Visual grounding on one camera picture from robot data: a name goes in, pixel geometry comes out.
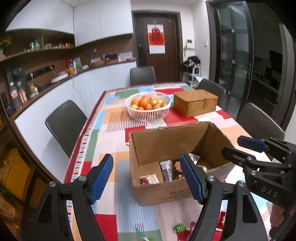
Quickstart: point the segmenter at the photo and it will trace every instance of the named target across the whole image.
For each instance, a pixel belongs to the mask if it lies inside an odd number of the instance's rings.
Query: metal screw
[[[209,181],[211,181],[211,182],[213,182],[213,181],[216,180],[215,176],[213,176],[213,175],[208,175],[208,176],[207,176],[207,179],[208,179]]]
[[[79,181],[85,181],[86,180],[86,176],[85,175],[81,175],[78,177]]]
[[[51,181],[50,183],[49,183],[49,186],[52,188],[52,187],[54,187],[56,185],[56,182],[55,181]]]
[[[241,187],[244,187],[246,184],[243,181],[238,181],[237,182]]]

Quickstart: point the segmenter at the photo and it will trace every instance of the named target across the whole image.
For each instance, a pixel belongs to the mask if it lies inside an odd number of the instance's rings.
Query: white plastic basket
[[[144,95],[150,95],[152,99],[162,99],[168,104],[156,110],[135,110],[130,108],[132,99],[142,98],[142,96]],[[171,98],[166,94],[159,93],[159,92],[141,92],[128,97],[125,101],[125,105],[126,105],[126,108],[128,109],[129,116],[134,120],[140,121],[140,122],[153,122],[153,121],[163,119],[168,115],[171,102],[172,102]]]

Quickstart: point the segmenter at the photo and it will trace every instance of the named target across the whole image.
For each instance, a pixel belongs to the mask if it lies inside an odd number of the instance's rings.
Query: brown door
[[[134,26],[138,50],[138,66],[153,66],[156,81],[178,82],[180,79],[180,51],[177,17],[160,13],[135,13]],[[163,25],[165,53],[150,54],[148,24]]]

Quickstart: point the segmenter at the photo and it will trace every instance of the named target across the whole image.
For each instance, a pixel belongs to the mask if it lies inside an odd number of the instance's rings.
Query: hand
[[[284,220],[284,208],[273,204],[271,209],[271,215],[270,215],[270,223],[271,226],[277,227],[280,225],[280,223]],[[290,211],[290,215],[293,215],[295,212],[295,209],[292,209]]]

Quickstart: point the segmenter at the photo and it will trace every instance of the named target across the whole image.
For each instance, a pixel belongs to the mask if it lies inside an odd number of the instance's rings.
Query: cardboard box
[[[173,108],[184,117],[192,117],[216,110],[218,97],[206,90],[174,93]]]
[[[175,160],[186,153],[200,157],[212,169],[208,174],[224,180],[234,167],[221,150],[230,140],[210,122],[132,131],[130,137],[130,175],[140,205],[156,205],[191,196],[185,179],[164,182],[159,162]],[[141,185],[140,176],[155,174],[159,184]]]

